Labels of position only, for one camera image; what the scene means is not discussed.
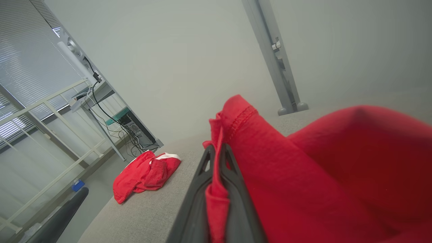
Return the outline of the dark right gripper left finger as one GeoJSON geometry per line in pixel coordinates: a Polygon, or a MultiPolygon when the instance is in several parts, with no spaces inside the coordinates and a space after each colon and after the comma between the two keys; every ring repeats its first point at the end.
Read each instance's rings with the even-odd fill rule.
{"type": "Polygon", "coordinates": [[[208,145],[167,238],[168,243],[210,243],[206,189],[212,182],[215,148],[208,145]]]}

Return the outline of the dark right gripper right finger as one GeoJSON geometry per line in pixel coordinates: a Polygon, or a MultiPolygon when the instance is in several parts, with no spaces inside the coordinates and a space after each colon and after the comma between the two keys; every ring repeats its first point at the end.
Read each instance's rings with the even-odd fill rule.
{"type": "Polygon", "coordinates": [[[220,175],[229,193],[230,206],[226,223],[227,243],[266,243],[267,237],[249,195],[231,147],[223,144],[220,175]]]}

